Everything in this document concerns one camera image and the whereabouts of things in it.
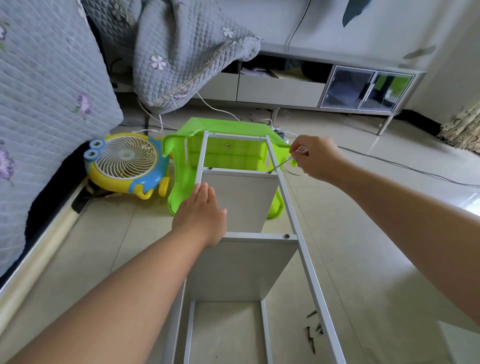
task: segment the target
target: minion fan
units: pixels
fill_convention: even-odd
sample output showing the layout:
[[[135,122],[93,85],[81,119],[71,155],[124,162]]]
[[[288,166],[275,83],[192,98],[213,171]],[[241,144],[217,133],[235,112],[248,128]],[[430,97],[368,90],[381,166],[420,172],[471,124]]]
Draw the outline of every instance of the minion fan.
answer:
[[[162,157],[162,140],[135,133],[120,133],[90,141],[84,153],[88,177],[99,187],[135,194],[146,200],[158,187],[167,194],[170,156]]]

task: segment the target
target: gray quilted blanket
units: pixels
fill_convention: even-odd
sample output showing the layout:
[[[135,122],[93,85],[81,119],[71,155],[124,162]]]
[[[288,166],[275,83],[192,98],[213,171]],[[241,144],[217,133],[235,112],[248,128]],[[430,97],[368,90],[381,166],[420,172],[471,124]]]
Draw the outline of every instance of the gray quilted blanket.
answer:
[[[260,38],[225,16],[215,0],[83,0],[103,38],[133,67],[140,99],[160,113],[183,106]]]
[[[80,0],[1,0],[0,276],[62,161],[121,121]]]

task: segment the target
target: white fan grille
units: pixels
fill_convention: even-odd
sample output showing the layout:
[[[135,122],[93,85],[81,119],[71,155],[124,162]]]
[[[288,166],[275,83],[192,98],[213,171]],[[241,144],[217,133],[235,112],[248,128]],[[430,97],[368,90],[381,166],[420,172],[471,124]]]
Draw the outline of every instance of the white fan grille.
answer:
[[[152,143],[138,136],[124,135],[107,141],[95,165],[107,177],[129,180],[146,175],[157,161],[158,152]]]

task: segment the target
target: green plastic stool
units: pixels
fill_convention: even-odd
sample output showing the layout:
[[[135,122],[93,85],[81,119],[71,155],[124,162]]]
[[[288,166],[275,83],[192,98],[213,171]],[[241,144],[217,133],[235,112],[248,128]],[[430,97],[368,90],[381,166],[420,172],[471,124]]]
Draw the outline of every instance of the green plastic stool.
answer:
[[[188,198],[195,185],[203,132],[225,133],[250,136],[268,135],[275,149],[278,162],[289,155],[290,145],[278,136],[268,125],[253,122],[228,121],[204,118],[190,118],[176,133],[167,135],[162,143],[162,155],[173,153],[175,181],[168,197],[168,207],[175,214],[180,203]],[[265,142],[209,139],[205,154],[205,167],[229,168],[237,170],[271,170],[272,162],[266,164],[267,146]],[[277,218],[285,205],[277,190],[270,206],[268,218]]]

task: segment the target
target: curtain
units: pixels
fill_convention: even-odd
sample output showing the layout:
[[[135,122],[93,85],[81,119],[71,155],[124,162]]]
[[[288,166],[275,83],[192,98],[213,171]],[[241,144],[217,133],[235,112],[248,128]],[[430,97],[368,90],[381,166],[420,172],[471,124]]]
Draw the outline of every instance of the curtain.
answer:
[[[480,152],[480,102],[442,125],[438,136],[455,148]]]

